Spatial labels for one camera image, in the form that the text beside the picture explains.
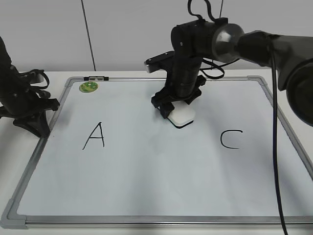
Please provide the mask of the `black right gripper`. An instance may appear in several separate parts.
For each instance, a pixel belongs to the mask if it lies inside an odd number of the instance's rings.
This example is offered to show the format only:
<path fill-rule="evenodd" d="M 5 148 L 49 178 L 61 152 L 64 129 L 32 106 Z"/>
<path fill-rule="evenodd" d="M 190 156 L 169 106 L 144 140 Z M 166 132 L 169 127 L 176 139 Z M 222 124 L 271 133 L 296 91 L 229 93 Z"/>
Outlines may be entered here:
<path fill-rule="evenodd" d="M 171 72 L 167 72 L 164 87 L 152 97 L 152 104 L 166 119 L 175 109 L 172 102 L 184 101 L 190 105 L 201 96 L 199 86 L 204 85 L 203 78 L 198 79 L 202 64 L 201 57 L 177 57 L 174 55 Z"/>

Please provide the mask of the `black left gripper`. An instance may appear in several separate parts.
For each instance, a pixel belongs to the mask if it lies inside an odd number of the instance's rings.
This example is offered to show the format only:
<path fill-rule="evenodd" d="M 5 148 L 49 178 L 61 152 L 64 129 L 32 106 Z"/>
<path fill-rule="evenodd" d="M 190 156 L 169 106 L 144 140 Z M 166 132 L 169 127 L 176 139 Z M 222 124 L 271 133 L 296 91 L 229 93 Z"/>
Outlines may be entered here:
<path fill-rule="evenodd" d="M 45 91 L 49 78 L 44 70 L 18 72 L 14 66 L 0 67 L 0 116 L 15 118 L 13 124 L 37 137 L 48 137 L 46 111 L 57 111 L 60 103 Z"/>

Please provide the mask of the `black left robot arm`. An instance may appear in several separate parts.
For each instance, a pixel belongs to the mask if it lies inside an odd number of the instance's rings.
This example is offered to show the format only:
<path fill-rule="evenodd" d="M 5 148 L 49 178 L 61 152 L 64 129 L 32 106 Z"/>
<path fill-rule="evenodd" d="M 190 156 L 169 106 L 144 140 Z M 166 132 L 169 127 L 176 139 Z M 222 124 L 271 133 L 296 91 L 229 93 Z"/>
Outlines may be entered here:
<path fill-rule="evenodd" d="M 12 64 L 3 39 L 0 40 L 0 117 L 37 137 L 48 137 L 46 111 L 57 111 L 60 103 L 46 89 L 50 80 L 44 70 L 19 72 Z"/>

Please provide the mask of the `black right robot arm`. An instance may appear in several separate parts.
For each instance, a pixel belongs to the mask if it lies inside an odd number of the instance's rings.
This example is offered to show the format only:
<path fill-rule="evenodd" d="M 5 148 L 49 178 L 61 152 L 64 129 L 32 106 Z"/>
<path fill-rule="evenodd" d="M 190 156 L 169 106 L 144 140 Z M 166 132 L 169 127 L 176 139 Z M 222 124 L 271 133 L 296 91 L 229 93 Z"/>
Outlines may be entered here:
<path fill-rule="evenodd" d="M 146 60 L 149 72 L 165 70 L 164 87 L 151 102 L 167 118 L 174 102 L 190 104 L 201 95 L 205 77 L 201 64 L 213 61 L 230 64 L 245 60 L 278 73 L 278 89 L 285 91 L 296 116 L 313 123 L 313 39 L 263 31 L 244 33 L 226 18 L 210 23 L 196 20 L 175 26 L 171 31 L 173 50 Z"/>

